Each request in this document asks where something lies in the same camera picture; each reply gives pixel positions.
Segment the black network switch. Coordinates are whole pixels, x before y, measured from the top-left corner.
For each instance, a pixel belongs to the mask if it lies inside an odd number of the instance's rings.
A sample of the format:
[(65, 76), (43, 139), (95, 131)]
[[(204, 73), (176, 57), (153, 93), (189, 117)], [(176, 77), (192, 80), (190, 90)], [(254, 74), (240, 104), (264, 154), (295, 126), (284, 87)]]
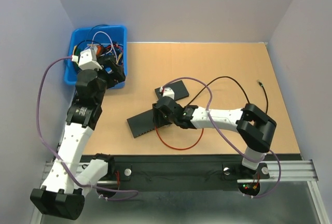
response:
[(127, 123), (134, 138), (153, 131), (155, 127), (160, 128), (171, 124), (165, 119), (162, 119), (159, 124), (155, 125), (152, 109), (128, 118)]
[[(166, 85), (166, 87), (170, 87), (174, 91), (174, 93), (175, 93), (174, 100), (175, 101), (189, 97), (189, 92), (188, 92), (187, 88), (185, 87), (182, 80), (176, 81), (173, 83), (169, 83)], [(155, 89), (155, 94), (158, 99), (162, 98), (161, 94), (159, 92), (159, 89), (160, 88)]]

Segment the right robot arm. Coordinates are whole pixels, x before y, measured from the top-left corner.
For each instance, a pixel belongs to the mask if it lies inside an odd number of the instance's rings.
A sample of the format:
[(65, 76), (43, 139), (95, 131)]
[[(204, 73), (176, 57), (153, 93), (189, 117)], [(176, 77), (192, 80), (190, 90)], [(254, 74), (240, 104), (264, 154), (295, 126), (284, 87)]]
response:
[(159, 128), (174, 124), (182, 129), (216, 129), (239, 133), (247, 145), (239, 173), (251, 177), (270, 151), (277, 123), (254, 104), (232, 110), (205, 109), (197, 105), (182, 107), (165, 96), (153, 104), (153, 122)]

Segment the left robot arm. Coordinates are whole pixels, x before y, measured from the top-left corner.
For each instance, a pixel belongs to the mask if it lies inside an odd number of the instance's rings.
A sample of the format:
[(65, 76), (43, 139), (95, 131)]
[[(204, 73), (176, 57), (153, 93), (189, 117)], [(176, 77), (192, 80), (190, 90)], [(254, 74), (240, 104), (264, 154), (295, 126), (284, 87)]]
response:
[(95, 130), (102, 113), (107, 89), (126, 79), (122, 66), (110, 56), (90, 60), (87, 68), (77, 74), (75, 93), (67, 111), (62, 142), (53, 166), (40, 188), (32, 190), (31, 202), (44, 215), (76, 220), (85, 198), (99, 179), (115, 175), (114, 158), (97, 154), (76, 176), (82, 152)]

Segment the blue plastic bin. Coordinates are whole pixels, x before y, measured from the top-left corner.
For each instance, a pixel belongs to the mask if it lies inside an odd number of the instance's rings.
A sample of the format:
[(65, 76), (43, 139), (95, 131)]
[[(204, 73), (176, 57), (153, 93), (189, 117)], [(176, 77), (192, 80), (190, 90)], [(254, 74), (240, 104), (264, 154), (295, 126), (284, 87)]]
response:
[(71, 35), (68, 55), (72, 55), (75, 47), (78, 47), (78, 50), (82, 51), (91, 44), (106, 47), (113, 44), (117, 52), (119, 65), (124, 67), (125, 74), (128, 73), (127, 29), (125, 26), (96, 25), (94, 27), (83, 27), (74, 30)]

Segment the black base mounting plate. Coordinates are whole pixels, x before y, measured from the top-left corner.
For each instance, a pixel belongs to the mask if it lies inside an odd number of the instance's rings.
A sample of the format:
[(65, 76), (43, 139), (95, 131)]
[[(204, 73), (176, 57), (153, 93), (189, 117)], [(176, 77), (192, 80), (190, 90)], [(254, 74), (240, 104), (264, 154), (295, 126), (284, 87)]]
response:
[(240, 182), (268, 179), (262, 162), (256, 171), (241, 164), (239, 155), (115, 155), (113, 171), (100, 185), (120, 183), (122, 190), (237, 191)]

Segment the aluminium frame rail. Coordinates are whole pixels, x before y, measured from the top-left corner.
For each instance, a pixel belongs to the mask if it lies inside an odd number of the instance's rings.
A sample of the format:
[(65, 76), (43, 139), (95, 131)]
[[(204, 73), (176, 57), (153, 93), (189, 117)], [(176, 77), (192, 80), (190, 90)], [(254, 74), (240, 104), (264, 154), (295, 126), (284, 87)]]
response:
[[(78, 164), (78, 168), (74, 175), (79, 175), (85, 170), (89, 162), (81, 162)], [(279, 166), (276, 161), (265, 161), (266, 165), (262, 165), (262, 169), (258, 169), (260, 176), (260, 183), (276, 182), (279, 176)], [(51, 172), (52, 163), (46, 163), (42, 175), (41, 182), (43, 182), (48, 174)], [(316, 170), (312, 161), (280, 161), (281, 165), (281, 178), (280, 182), (298, 182), (298, 181), (318, 181)], [(129, 175), (121, 172), (123, 176), (120, 179), (130, 179)], [(115, 185), (116, 176), (103, 177), (98, 181), (100, 185)], [(257, 179), (237, 179), (237, 183), (252, 183), (257, 182)]]

